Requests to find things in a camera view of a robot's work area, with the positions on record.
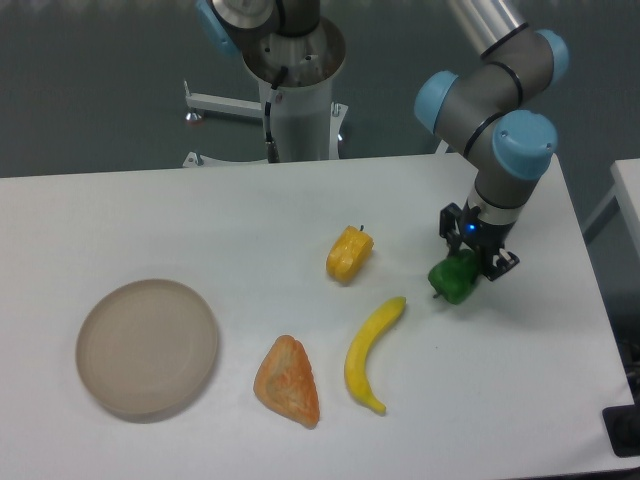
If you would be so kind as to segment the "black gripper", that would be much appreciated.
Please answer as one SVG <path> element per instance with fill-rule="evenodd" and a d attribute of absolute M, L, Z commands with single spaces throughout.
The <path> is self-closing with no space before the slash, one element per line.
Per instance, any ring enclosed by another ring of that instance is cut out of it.
<path fill-rule="evenodd" d="M 462 243 L 477 250 L 480 273 L 495 281 L 520 263 L 515 253 L 505 249 L 517 219 L 517 209 L 502 209 L 468 198 L 462 209 L 450 203 L 440 211 L 439 235 L 446 241 L 449 255 L 457 254 Z"/>

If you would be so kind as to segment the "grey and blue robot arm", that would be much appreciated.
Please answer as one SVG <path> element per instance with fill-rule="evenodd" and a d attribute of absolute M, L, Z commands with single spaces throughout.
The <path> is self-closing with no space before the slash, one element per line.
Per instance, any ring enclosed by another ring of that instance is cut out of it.
<path fill-rule="evenodd" d="M 505 241 L 557 148 L 557 132 L 524 104 L 554 85 L 569 64 L 568 48 L 549 30 L 533 30 L 508 1 L 453 1 L 457 22 L 481 59 L 471 75 L 432 75 L 414 114 L 433 135 L 476 168 L 463 206 L 440 214 L 451 253 L 468 247 L 490 280 L 517 256 Z M 332 83 L 346 43 L 316 1 L 199 1 L 209 41 L 240 55 L 257 81 L 259 117 L 271 163 L 330 156 Z"/>

